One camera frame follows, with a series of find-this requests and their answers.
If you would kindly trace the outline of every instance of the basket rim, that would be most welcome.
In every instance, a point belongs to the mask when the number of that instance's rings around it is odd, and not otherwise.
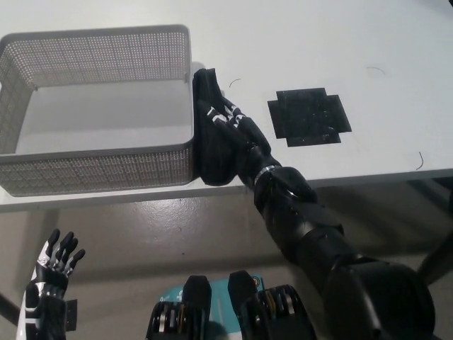
[[[133,34],[165,33],[165,32],[167,33],[179,32],[185,33],[188,36],[190,36],[189,28],[181,24],[9,33],[0,40],[0,56],[3,54],[4,50],[9,44],[14,43],[16,41],[89,38],[101,36],[133,35]]]
[[[194,137],[183,144],[177,145],[161,145],[158,147],[135,147],[129,149],[98,149],[98,150],[83,150],[83,151],[67,151],[67,152],[50,152],[39,154],[0,154],[0,165],[17,164],[36,161],[53,161],[58,159],[73,159],[73,158],[96,158],[109,156],[122,156],[130,154],[153,154],[153,153],[168,153],[179,152],[189,149],[193,146]]]

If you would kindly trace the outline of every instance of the black robotic arm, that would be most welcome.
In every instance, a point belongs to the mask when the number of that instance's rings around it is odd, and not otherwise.
[[[308,276],[337,340],[431,340],[435,309],[420,276],[407,266],[361,254],[294,168],[281,166],[261,131],[224,98],[226,115],[197,108],[236,151],[236,169],[285,257]],[[299,339],[298,334],[287,335]]]

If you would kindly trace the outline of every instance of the black mechanical part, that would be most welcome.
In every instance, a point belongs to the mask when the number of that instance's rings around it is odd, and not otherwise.
[[[433,339],[435,310],[421,277],[348,244],[296,169],[264,171],[253,189],[273,240],[318,290],[336,340]]]
[[[203,311],[182,302],[161,301],[149,320],[146,340],[202,340]]]
[[[314,340],[316,335],[296,290],[290,285],[262,290],[238,315],[244,340]]]
[[[239,318],[242,304],[257,293],[255,281],[246,271],[231,273],[228,279],[228,293],[234,314]]]
[[[206,334],[206,327],[211,312],[212,290],[206,276],[190,276],[183,288],[183,303],[202,310],[202,333]]]

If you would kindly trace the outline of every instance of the black and white robotic hand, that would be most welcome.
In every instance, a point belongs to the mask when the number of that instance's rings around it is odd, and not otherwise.
[[[68,233],[57,245],[60,231],[54,230],[36,261],[30,283],[23,294],[16,340],[66,339],[67,305],[64,294],[69,277],[84,255],[71,255],[78,239]]]

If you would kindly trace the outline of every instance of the robot finger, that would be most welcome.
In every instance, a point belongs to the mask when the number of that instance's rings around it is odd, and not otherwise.
[[[38,257],[38,263],[41,266],[46,266],[49,260],[52,257],[52,251],[54,249],[54,245],[57,243],[59,238],[59,230],[55,229],[52,234],[50,235],[49,239],[45,242],[44,247],[42,248],[40,255]]]
[[[75,250],[77,247],[77,244],[79,243],[78,239],[75,237],[71,240],[71,243],[68,245],[68,247],[64,250],[62,260],[58,263],[57,270],[58,271],[63,271],[64,267],[66,267],[66,263],[69,260],[69,255]]]
[[[52,255],[52,258],[51,258],[51,264],[50,265],[52,267],[55,267],[61,261],[64,251],[72,243],[72,239],[73,238],[74,238],[74,233],[73,232],[68,232],[68,234],[60,242],[60,244],[58,246],[58,249],[55,252],[55,257]]]
[[[77,262],[82,260],[82,258],[85,256],[85,253],[85,249],[80,249],[73,257],[71,257],[68,260],[66,267],[64,267],[63,274],[70,276],[76,268]]]

